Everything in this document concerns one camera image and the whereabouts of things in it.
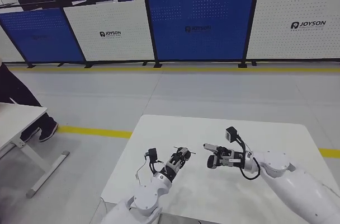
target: floor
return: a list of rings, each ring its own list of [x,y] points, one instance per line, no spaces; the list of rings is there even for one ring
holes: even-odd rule
[[[337,63],[259,64],[262,70],[248,72],[206,70],[236,66],[164,65],[181,68],[178,71],[136,71],[139,64],[127,66],[133,68],[128,71],[10,68],[61,125],[132,131],[143,114],[299,123],[319,148],[340,149],[340,73],[330,71],[340,68]],[[194,67],[206,71],[189,69]],[[306,72],[308,68],[329,70]],[[12,150],[0,160],[2,223],[97,223],[105,213],[100,195],[126,143],[123,138],[69,133],[57,133],[44,143],[33,138],[30,146],[48,161],[63,150],[70,156],[32,199],[25,193],[42,172]],[[325,161],[340,186],[340,159]]]

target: yellow tape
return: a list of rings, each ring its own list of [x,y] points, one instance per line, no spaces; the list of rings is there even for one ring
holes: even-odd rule
[[[73,133],[73,134],[87,134],[92,136],[106,136],[113,138],[127,138],[131,137],[132,132],[126,132],[123,130],[106,130],[106,129],[94,129],[94,128],[80,128],[73,126],[59,126],[59,133]],[[323,157],[327,158],[340,158],[340,150],[330,150],[327,148],[320,148],[319,152]]]
[[[80,128],[72,126],[60,126],[57,129],[60,133],[73,133],[73,134],[87,134],[93,136],[106,136],[114,138],[130,138],[132,132],[126,132],[123,130],[105,130],[105,129],[94,129],[94,128]]]
[[[39,71],[39,72],[137,72],[137,71],[166,71],[166,72],[327,72],[340,73],[340,68],[226,68],[226,67],[97,67],[67,68],[67,67],[9,67],[12,71]]]
[[[323,157],[327,158],[340,158],[340,150],[330,150],[327,148],[320,148],[319,152]]]

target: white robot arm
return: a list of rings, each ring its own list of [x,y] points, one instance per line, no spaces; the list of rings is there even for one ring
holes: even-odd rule
[[[139,186],[134,195],[119,202],[102,220],[101,224],[150,224],[161,213],[159,197],[169,193],[172,181],[190,159],[191,152],[187,148],[180,147],[166,163],[161,171],[155,170],[154,164],[160,162],[155,148],[149,149],[144,155],[149,157],[150,170],[154,174],[150,184]],[[136,208],[137,214],[131,213],[131,205]]]
[[[235,152],[225,147],[204,144],[204,148],[213,152],[207,166],[234,166],[251,173],[258,172],[252,180],[261,175],[277,196],[296,214],[310,224],[340,224],[340,208],[332,201],[324,186],[312,175],[293,164],[285,153],[251,152],[245,150],[245,144],[231,127],[226,130],[230,142],[238,142],[243,152]]]

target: black shoe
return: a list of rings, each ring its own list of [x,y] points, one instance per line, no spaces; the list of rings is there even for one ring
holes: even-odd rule
[[[32,138],[32,136],[34,136],[39,130],[40,130],[40,128],[37,128],[32,133],[22,132],[20,139],[23,142],[28,142]]]
[[[41,133],[41,136],[40,136],[40,139],[39,139],[40,142],[44,142],[44,141],[50,139],[54,135],[54,133],[56,132],[57,128],[58,128],[58,123],[55,122],[52,119],[50,128],[42,129],[42,133]]]

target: white table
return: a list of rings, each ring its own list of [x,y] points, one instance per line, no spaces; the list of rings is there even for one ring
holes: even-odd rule
[[[105,202],[118,203],[134,192],[139,185],[135,173],[149,148],[156,147],[158,159],[167,161],[175,151],[173,146],[182,146],[196,155],[191,155],[180,170],[169,194],[160,198],[163,213],[223,224],[306,223],[278,199],[263,179],[246,180],[234,167],[207,168],[211,153],[203,149],[204,143],[241,151],[236,143],[230,144],[225,139],[225,130],[230,126],[238,130],[251,150],[287,153],[340,195],[338,185],[303,125],[144,115],[101,197]],[[139,176],[142,184],[150,181],[152,173],[147,165]],[[340,206],[340,199],[330,195]]]
[[[69,155],[64,151],[60,157],[51,165],[43,160],[30,146],[20,139],[22,131],[30,126],[35,120],[41,117],[47,108],[37,106],[24,106],[18,104],[0,103],[0,154],[3,156],[14,145],[21,149],[30,159],[33,160],[45,174],[36,182],[36,184],[27,192],[28,198],[40,189],[49,176]]]

